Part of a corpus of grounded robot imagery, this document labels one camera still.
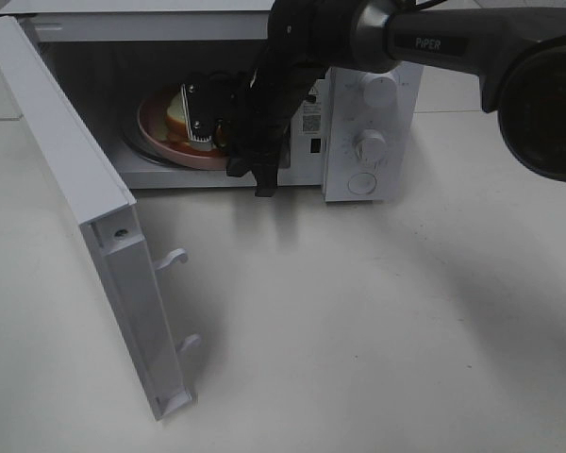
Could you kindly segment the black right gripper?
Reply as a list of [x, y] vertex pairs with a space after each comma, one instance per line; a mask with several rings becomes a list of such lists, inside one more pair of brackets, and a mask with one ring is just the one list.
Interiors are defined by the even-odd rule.
[[291, 118], [310, 89], [325, 76], [311, 60], [261, 60], [229, 97], [227, 112], [217, 115], [214, 141], [230, 156], [229, 177], [254, 176], [256, 197], [272, 197], [278, 188], [282, 142]]

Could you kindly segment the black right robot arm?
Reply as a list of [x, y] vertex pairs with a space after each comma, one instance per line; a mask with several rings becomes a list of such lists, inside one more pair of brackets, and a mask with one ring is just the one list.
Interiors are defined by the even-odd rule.
[[566, 182], [566, 8], [441, 9], [436, 1], [276, 1], [267, 40], [224, 120], [226, 172], [277, 188], [282, 137], [331, 68], [402, 62], [477, 76], [481, 108], [530, 171]]

